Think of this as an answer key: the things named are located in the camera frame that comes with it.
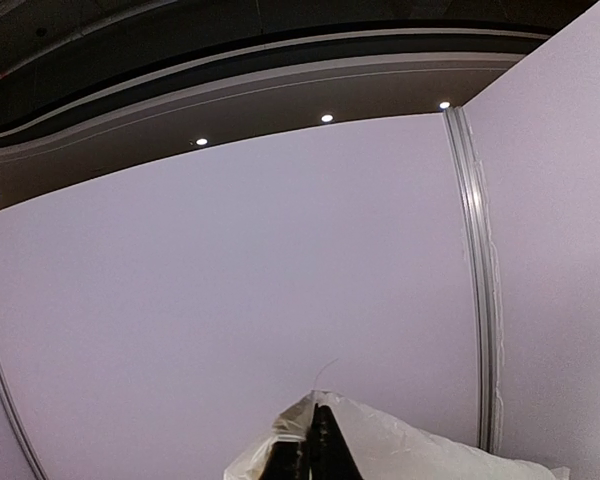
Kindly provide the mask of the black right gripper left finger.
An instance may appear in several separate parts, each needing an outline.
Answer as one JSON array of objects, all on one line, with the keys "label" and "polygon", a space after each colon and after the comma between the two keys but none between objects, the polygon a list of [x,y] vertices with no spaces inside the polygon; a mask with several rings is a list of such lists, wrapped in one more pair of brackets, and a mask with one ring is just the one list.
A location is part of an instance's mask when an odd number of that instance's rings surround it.
[{"label": "black right gripper left finger", "polygon": [[308,479],[314,402],[302,399],[274,421],[273,442],[260,479]]}]

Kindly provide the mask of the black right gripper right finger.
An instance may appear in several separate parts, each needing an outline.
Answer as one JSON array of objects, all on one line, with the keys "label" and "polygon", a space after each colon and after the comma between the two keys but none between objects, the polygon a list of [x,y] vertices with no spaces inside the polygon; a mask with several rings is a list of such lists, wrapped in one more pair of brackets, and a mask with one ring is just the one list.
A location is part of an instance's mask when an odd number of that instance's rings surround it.
[{"label": "black right gripper right finger", "polygon": [[310,473],[316,480],[362,480],[333,411],[314,408],[310,428]]}]

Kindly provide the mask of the translucent white trash bag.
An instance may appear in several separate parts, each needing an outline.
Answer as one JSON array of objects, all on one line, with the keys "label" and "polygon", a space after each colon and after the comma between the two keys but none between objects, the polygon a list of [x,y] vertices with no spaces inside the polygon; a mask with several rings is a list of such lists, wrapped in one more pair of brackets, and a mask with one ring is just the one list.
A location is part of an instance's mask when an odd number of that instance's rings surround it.
[{"label": "translucent white trash bag", "polygon": [[[566,467],[510,460],[417,429],[388,413],[333,392],[313,390],[302,399],[330,407],[362,480],[567,479]],[[224,471],[232,480],[260,479],[270,433],[240,454]]]}]

